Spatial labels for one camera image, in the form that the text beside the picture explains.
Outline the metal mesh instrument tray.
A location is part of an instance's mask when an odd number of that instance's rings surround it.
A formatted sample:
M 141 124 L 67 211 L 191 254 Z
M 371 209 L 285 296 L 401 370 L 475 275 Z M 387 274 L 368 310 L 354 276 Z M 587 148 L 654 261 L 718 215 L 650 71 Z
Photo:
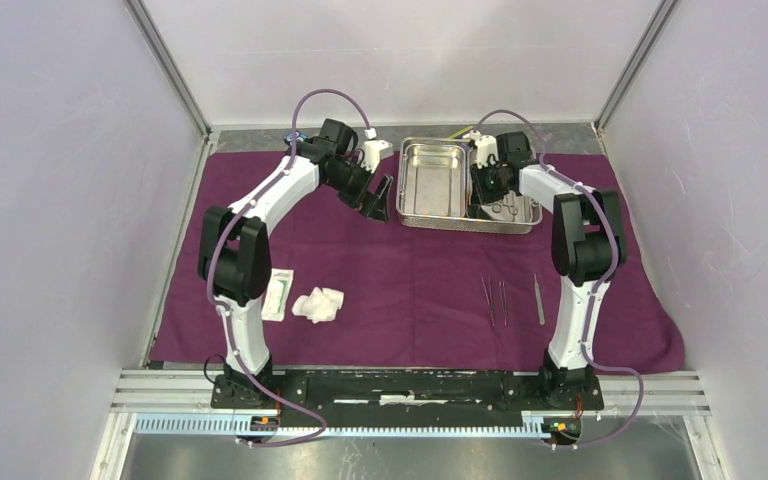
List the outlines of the metal mesh instrument tray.
M 468 180 L 467 180 L 467 200 L 470 193 L 470 181 L 469 181 L 469 167 L 472 161 L 475 159 L 474 149 L 469 146 L 468 142 L 464 142 L 468 147 Z M 489 234 L 510 234 L 510 235 L 524 235 L 529 233 L 533 227 L 539 225 L 543 219 L 543 210 L 538 202 L 530 197 L 525 196 L 527 200 L 531 201 L 531 220 L 527 223 L 512 223 L 501 222 L 493 220 L 482 220 L 468 218 L 467 213 L 464 218 L 458 219 L 421 219 L 421 218 L 404 218 L 398 211 L 401 217 L 401 221 L 408 227 L 426 228 L 435 230 L 449 230 L 449 231 L 463 231 L 463 232 L 477 232 L 477 233 L 489 233 Z

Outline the purple cloth wrap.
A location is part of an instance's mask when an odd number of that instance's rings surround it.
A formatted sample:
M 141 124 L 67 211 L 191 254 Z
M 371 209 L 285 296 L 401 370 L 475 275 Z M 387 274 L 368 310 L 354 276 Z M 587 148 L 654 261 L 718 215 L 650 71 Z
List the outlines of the purple cloth wrap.
M 201 363 L 225 354 L 224 329 L 198 276 L 202 217 L 251 192 L 282 152 L 216 153 L 207 160 L 196 204 L 171 278 L 151 361 Z M 681 333 L 647 279 L 628 206 L 622 209 L 628 258 L 606 293 L 593 355 L 640 373 L 680 370 Z M 343 291 L 331 322 L 287 314 L 265 322 L 277 365 L 457 367 L 536 371 L 552 338 L 560 278 L 550 256 L 551 217 L 525 235 L 440 231 L 365 219 L 330 188 L 304 198 L 270 233 L 273 267 L 294 271 L 290 300 L 314 287 Z M 533 274 L 546 324 L 538 324 Z M 494 283 L 495 327 L 480 275 Z M 498 282 L 507 292 L 503 325 Z

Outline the white gauze wad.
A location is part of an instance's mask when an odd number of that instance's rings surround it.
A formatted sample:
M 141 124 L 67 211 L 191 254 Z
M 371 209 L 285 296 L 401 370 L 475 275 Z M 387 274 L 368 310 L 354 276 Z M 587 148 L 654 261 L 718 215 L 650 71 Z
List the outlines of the white gauze wad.
M 345 294 L 340 290 L 315 287 L 309 295 L 301 295 L 296 299 L 291 312 L 314 324 L 331 322 L 342 308 L 344 298 Z

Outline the steel needle holder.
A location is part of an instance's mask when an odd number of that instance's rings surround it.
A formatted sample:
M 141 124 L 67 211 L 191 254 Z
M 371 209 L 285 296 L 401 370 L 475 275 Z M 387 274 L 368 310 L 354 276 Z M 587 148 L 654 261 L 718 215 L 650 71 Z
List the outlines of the steel needle holder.
M 492 294 L 492 282 L 488 277 L 483 274 L 480 275 L 480 281 L 485 295 L 485 300 L 488 307 L 489 321 L 492 327 L 495 327 L 495 314 L 493 306 L 493 294 Z

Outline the thin curved steel tweezers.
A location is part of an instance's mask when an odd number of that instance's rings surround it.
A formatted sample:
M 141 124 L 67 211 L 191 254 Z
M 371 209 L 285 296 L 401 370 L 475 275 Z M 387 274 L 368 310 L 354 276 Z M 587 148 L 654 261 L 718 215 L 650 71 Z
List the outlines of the thin curved steel tweezers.
M 500 304 L 502 309 L 502 315 L 503 315 L 503 325 L 508 325 L 508 305 L 507 305 L 507 292 L 506 292 L 506 284 L 505 282 L 499 281 L 498 282 L 498 289 L 499 289 L 499 297 L 500 297 Z

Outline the steel forceps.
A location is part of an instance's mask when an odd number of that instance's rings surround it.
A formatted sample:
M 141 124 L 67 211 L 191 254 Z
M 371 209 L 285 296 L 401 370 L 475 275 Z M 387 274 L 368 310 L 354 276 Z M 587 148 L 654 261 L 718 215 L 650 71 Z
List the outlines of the steel forceps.
M 544 326 L 546 324 L 545 311 L 544 311 L 544 306 L 542 302 L 541 287 L 540 287 L 538 275 L 536 273 L 533 274 L 533 280 L 534 280 L 534 296 L 535 296 L 535 305 L 536 305 L 536 311 L 537 311 L 538 324 L 540 326 Z

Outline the suture packet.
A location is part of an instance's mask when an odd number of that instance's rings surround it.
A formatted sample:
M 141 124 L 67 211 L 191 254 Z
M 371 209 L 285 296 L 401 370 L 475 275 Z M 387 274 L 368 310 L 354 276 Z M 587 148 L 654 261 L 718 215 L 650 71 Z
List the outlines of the suture packet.
M 293 270 L 272 269 L 267 289 L 262 298 L 261 315 L 264 321 L 282 322 L 284 320 L 293 280 Z

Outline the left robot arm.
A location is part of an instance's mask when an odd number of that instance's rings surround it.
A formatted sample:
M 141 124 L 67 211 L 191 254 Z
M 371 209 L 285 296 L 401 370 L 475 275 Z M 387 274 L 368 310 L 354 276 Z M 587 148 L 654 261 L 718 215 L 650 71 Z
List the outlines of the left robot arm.
M 347 124 L 327 119 L 312 137 L 294 133 L 278 166 L 248 195 L 204 214 L 198 272 L 207 297 L 223 323 L 227 353 L 223 377 L 250 407 L 266 405 L 274 394 L 271 354 L 263 331 L 262 298 L 272 275 L 269 235 L 297 203 L 321 186 L 360 215 L 389 220 L 393 178 L 370 186 L 392 143 L 368 128 L 358 135 Z

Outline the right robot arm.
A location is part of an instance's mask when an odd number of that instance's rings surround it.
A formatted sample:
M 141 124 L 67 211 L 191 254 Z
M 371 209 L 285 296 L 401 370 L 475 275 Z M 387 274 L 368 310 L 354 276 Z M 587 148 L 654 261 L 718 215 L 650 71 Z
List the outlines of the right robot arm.
M 601 303 L 624 260 L 619 198 L 575 181 L 534 155 L 523 132 L 473 130 L 473 198 L 481 205 L 509 193 L 527 196 L 552 217 L 551 258 L 561 279 L 555 331 L 538 371 L 537 392 L 562 408 L 595 386 L 592 338 Z

